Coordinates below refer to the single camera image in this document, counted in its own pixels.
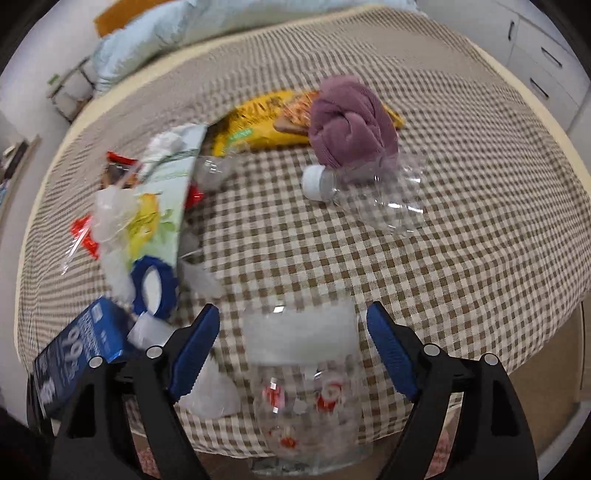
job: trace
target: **white bottle cap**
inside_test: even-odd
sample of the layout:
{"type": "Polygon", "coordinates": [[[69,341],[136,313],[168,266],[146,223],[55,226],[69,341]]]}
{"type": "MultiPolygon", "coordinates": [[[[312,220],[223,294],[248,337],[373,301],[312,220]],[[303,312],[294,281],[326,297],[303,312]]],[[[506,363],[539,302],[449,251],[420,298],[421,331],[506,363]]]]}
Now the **white bottle cap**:
{"type": "Polygon", "coordinates": [[[309,165],[301,176],[301,189],[310,200],[328,202],[335,190],[335,174],[324,165],[309,165]]]}

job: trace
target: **blue tape roll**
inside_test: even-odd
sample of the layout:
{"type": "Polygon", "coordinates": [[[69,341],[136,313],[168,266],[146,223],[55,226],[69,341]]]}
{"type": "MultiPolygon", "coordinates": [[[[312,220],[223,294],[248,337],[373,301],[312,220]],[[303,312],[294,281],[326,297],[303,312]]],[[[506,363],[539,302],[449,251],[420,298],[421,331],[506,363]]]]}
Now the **blue tape roll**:
{"type": "Polygon", "coordinates": [[[160,305],[156,312],[150,312],[153,317],[167,320],[177,306],[177,287],[178,280],[174,276],[174,271],[170,265],[163,262],[159,258],[146,255],[134,262],[134,267],[131,270],[131,280],[135,286],[135,300],[134,313],[141,315],[148,311],[146,306],[143,285],[144,277],[150,268],[155,268],[160,275],[160,283],[162,284],[162,296],[160,298],[160,305]]]}

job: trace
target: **bed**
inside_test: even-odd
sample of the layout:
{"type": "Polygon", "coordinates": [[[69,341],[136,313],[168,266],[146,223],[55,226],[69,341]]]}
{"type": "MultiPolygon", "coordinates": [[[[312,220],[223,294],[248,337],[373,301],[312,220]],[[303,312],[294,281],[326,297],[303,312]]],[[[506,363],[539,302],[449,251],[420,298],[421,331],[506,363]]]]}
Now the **bed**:
{"type": "MultiPolygon", "coordinates": [[[[368,382],[361,442],[400,431],[411,408],[367,333],[371,301],[451,355],[494,352],[509,372],[528,361],[590,289],[591,177],[545,107],[494,59],[421,15],[367,6],[185,48],[85,109],[28,221],[15,299],[21,362],[30,370],[69,321],[109,294],[82,251],[60,275],[69,225],[90,209],[107,150],[133,157],[173,125],[213,124],[256,95],[349,73],[404,116],[401,148],[425,156],[427,227],[400,239],[311,205],[299,187],[314,161],[308,147],[244,155],[225,188],[187,214],[200,260],[227,291],[214,354],[243,402],[241,414],[213,421],[179,407],[194,448],[270,454],[250,407],[241,312],[273,295],[353,294],[368,382]]],[[[174,321],[188,323],[205,302],[181,286],[174,321]]]]}

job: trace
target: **light blue pillow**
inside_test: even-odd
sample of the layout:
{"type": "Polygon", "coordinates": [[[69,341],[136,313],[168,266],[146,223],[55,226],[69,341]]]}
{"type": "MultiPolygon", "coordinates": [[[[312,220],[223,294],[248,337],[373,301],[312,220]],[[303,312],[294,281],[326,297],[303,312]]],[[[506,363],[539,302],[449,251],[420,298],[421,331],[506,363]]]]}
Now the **light blue pillow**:
{"type": "MultiPolygon", "coordinates": [[[[364,0],[176,0],[143,13],[105,37],[93,56],[98,95],[156,55],[226,33],[365,4],[364,0]]],[[[383,0],[417,11],[414,0],[383,0]]]]}
{"type": "MultiPolygon", "coordinates": [[[[265,27],[368,3],[367,0],[187,0],[198,6],[182,45],[249,28],[265,27]]],[[[389,7],[417,12],[414,0],[382,0],[389,7]]]]}
{"type": "Polygon", "coordinates": [[[177,48],[193,8],[187,0],[165,3],[103,38],[93,56],[97,92],[109,91],[154,56],[177,48]]]}

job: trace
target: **purple towel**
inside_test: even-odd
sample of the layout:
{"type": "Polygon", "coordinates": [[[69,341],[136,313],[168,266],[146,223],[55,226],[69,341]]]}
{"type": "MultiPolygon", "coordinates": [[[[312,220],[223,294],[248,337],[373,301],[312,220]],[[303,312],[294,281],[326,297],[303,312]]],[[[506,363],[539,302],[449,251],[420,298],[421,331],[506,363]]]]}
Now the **purple towel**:
{"type": "Polygon", "coordinates": [[[354,76],[326,79],[310,110],[310,144],[331,167],[398,152],[398,135],[382,102],[354,76]]]}

